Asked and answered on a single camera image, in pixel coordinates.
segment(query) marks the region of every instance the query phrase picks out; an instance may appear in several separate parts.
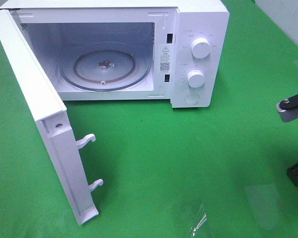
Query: microwave oven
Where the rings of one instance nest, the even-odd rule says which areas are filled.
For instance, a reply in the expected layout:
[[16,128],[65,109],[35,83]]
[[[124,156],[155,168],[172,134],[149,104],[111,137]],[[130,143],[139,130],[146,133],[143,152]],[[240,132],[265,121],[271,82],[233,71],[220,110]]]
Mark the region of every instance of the microwave oven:
[[96,216],[67,100],[207,107],[229,12],[220,0],[8,0],[0,41],[79,224]]

